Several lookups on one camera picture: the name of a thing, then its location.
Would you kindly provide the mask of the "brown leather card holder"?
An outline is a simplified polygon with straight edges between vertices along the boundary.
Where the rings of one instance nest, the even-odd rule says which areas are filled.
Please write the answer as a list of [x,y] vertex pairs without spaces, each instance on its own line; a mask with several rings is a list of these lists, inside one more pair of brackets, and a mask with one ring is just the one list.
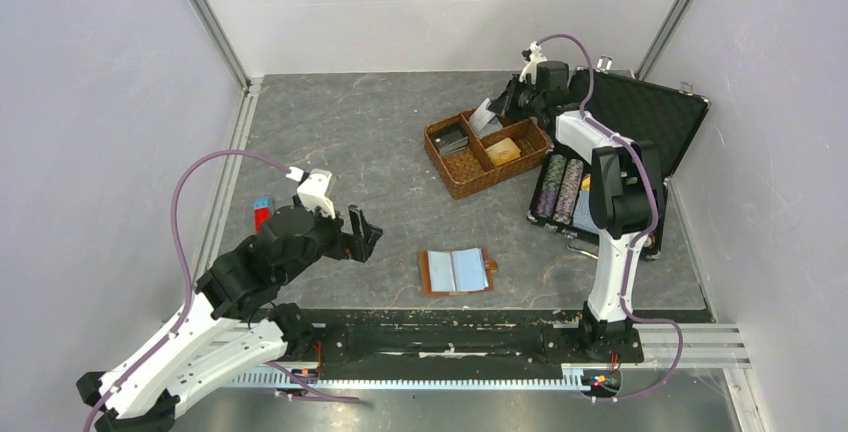
[[485,247],[418,253],[421,291],[425,296],[460,296],[494,289],[497,262]]

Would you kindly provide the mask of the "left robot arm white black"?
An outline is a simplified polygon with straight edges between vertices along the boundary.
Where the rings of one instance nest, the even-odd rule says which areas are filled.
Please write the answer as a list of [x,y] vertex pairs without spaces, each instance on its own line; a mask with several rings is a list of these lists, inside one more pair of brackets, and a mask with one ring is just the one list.
[[269,304],[322,258],[366,262],[384,232],[350,206],[343,219],[289,205],[219,256],[176,315],[135,354],[87,372],[77,390],[91,410],[84,428],[169,431],[211,392],[261,364],[306,357],[314,329],[293,303]]

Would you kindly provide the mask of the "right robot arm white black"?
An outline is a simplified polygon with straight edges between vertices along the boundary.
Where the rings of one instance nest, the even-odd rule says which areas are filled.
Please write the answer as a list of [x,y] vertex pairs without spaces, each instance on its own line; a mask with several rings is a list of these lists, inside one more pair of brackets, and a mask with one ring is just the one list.
[[569,67],[530,61],[492,105],[509,119],[531,119],[553,142],[531,201],[531,217],[562,231],[578,218],[599,239],[592,290],[568,343],[591,360],[639,355],[631,296],[637,262],[663,204],[659,150],[603,125],[573,105]]

